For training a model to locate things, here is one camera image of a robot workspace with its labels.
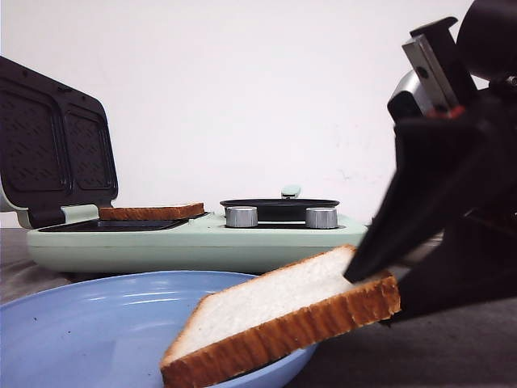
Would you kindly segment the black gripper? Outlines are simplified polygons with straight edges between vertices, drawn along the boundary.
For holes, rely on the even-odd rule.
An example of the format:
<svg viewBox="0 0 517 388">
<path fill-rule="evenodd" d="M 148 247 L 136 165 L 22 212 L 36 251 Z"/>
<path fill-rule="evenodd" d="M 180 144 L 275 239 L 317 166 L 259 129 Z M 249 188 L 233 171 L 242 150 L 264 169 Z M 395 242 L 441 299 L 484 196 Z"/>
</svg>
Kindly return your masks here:
<svg viewBox="0 0 517 388">
<path fill-rule="evenodd" d="M 345 277 L 356 282 L 455 220 L 398 283 L 397 320 L 516 295 L 516 88 L 490 84 L 455 120 L 395 126 L 397 169 Z"/>
</svg>

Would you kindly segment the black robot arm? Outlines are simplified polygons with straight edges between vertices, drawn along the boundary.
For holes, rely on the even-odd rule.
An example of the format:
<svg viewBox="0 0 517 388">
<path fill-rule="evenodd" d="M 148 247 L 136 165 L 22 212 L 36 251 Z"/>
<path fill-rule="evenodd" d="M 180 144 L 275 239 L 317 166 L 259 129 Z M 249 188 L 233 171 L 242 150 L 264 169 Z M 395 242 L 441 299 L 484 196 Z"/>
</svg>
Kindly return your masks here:
<svg viewBox="0 0 517 388">
<path fill-rule="evenodd" d="M 429 43 L 455 102 L 394 128 L 397 170 L 346 271 L 387 268 L 433 234 L 441 244 L 402 284 L 500 281 L 516 270 L 516 4 L 475 1 L 457 38 L 447 18 L 413 31 Z"/>
</svg>

